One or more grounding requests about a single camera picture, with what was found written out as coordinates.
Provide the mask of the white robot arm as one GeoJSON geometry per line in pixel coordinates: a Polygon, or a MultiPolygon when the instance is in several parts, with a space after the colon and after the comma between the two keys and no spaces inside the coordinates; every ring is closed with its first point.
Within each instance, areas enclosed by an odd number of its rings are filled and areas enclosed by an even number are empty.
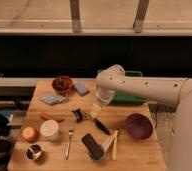
{"type": "Polygon", "coordinates": [[[112,65],[97,74],[96,84],[99,106],[116,92],[174,106],[168,171],[192,171],[192,78],[129,77],[121,65],[112,65]]]}

